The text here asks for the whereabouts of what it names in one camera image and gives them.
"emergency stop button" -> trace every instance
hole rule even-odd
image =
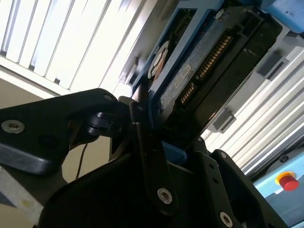
[[[280,184],[285,191],[293,191],[299,187],[299,182],[296,180],[293,172],[281,173],[275,181]]]

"metal screw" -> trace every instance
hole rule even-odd
[[[215,20],[222,21],[221,18],[224,16],[226,10],[221,9],[216,15],[215,15]]]
[[[219,217],[220,217],[220,220],[222,220],[222,222],[226,225],[226,227],[229,227],[229,228],[233,227],[233,222],[228,214],[226,214],[225,212],[222,211],[219,214]]]
[[[108,94],[105,94],[104,98],[107,99],[107,100],[109,100],[109,101],[113,100],[113,98],[111,96],[109,96]]]
[[[164,204],[167,205],[171,204],[173,201],[171,193],[163,188],[157,190],[157,196]]]
[[[19,134],[24,131],[25,126],[18,120],[7,120],[1,124],[1,128],[10,134]]]
[[[222,156],[223,159],[227,158],[227,155],[224,152],[221,152],[220,155]]]

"black plastic bracket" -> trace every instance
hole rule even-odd
[[[17,120],[24,129],[18,134],[0,129],[0,164],[35,175],[55,173],[69,150],[98,138],[88,132],[92,124],[87,120],[96,113],[114,113],[117,105],[112,94],[94,89],[1,109],[0,123]],[[109,131],[99,133],[107,136]]]
[[[194,152],[193,165],[198,188],[206,202],[200,210],[209,214],[206,227],[242,228],[233,214],[216,161],[202,152]]]
[[[150,202],[166,216],[173,216],[178,209],[178,199],[171,179],[162,142],[151,131],[148,113],[138,102],[130,103],[131,121],[134,129],[134,153],[139,157],[146,194]],[[164,203],[159,190],[167,190]]]
[[[218,163],[234,215],[247,227],[288,227],[242,170],[223,151],[215,150],[211,157]]]

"hard drive label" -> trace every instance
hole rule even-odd
[[[189,74],[189,72],[191,71],[191,66],[189,64],[186,65],[185,69],[182,71],[182,73],[179,75],[178,79],[175,82],[175,88],[177,89],[178,87],[180,87],[181,83],[183,82],[183,80],[185,79],[185,77]]]

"black cable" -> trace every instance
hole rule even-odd
[[[78,170],[77,170],[77,174],[76,174],[75,180],[78,179],[78,177],[79,177],[80,170],[81,170],[81,165],[82,165],[82,161],[84,159],[84,154],[85,154],[86,148],[87,148],[87,144],[84,146],[84,148],[83,148],[83,150],[81,152],[81,157],[80,157],[79,166],[78,166]]]

